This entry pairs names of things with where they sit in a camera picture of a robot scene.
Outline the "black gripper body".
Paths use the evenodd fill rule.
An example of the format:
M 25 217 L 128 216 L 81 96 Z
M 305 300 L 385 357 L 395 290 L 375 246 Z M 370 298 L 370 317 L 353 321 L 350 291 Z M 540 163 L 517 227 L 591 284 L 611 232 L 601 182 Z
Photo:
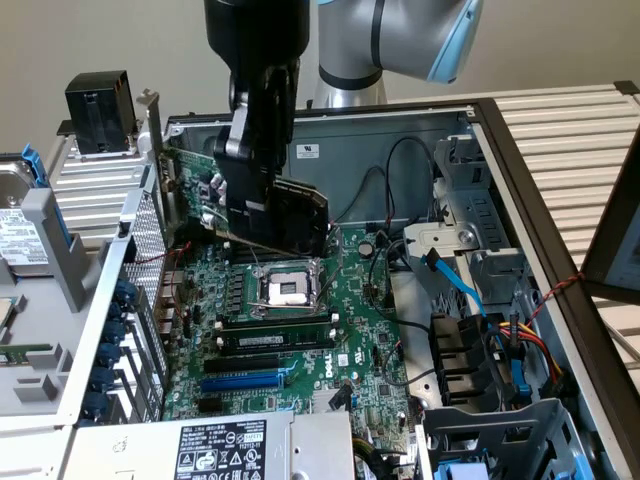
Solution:
M 295 63 L 308 45 L 306 1 L 206 1 L 211 49 L 234 75 Z

